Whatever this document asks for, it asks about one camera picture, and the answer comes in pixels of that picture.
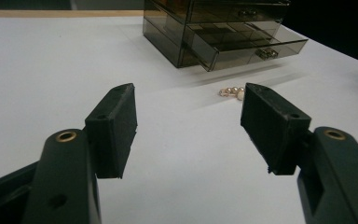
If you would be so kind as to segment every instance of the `white table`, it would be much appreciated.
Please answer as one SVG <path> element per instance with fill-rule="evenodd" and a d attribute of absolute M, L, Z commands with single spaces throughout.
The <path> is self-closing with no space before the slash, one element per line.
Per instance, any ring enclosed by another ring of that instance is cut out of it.
<path fill-rule="evenodd" d="M 310 40 L 299 55 L 207 73 L 177 69 L 142 17 L 0 18 L 0 176 L 38 161 L 57 131 L 115 86 L 134 83 L 138 133 L 124 178 L 99 180 L 103 223 L 304 223 L 296 178 L 267 173 L 240 126 L 241 102 L 271 87 L 358 140 L 358 61 Z"/>

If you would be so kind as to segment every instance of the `acrylic drawer organizer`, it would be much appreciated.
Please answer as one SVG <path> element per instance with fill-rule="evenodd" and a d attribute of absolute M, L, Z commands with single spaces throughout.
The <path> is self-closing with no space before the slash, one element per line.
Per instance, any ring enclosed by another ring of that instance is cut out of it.
<path fill-rule="evenodd" d="M 145 0 L 144 36 L 175 66 L 207 71 L 298 54 L 281 26 L 289 1 Z"/>

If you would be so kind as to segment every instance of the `table surface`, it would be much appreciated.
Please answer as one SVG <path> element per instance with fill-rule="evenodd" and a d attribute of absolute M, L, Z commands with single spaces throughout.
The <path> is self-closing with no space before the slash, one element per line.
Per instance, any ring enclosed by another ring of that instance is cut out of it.
<path fill-rule="evenodd" d="M 0 18 L 0 176 L 133 83 L 138 133 L 123 179 L 99 180 L 103 223 L 304 223 L 295 175 L 269 175 L 220 89 L 271 87 L 358 140 L 358 61 L 309 40 L 296 56 L 206 72 L 173 67 L 142 17 Z"/>

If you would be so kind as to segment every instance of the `jewelry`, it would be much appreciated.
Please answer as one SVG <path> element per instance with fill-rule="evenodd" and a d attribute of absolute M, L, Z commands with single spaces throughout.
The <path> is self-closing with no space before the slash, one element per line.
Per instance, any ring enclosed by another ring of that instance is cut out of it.
<path fill-rule="evenodd" d="M 233 88 L 225 88 L 219 91 L 220 96 L 235 96 L 238 100 L 242 101 L 245 96 L 245 88 L 244 87 L 233 87 Z"/>

